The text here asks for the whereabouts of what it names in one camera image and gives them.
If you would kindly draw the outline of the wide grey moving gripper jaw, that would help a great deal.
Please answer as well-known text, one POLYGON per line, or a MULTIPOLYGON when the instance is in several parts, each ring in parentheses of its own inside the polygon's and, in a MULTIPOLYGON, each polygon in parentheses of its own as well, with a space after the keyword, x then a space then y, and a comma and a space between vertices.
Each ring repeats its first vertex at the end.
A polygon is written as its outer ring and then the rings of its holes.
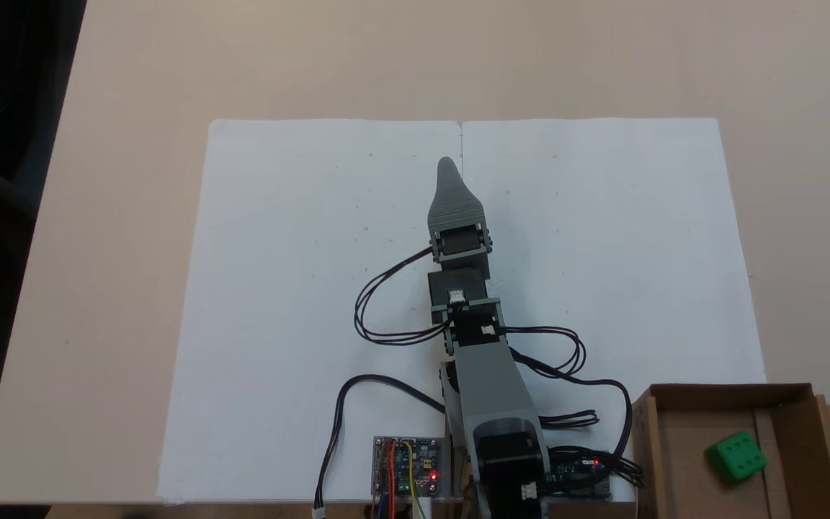
POLYGON ((446 230, 475 227, 482 234, 487 230, 484 207, 470 191, 450 157, 442 157, 436 169, 434 199, 429 205, 427 225, 430 234, 446 230))

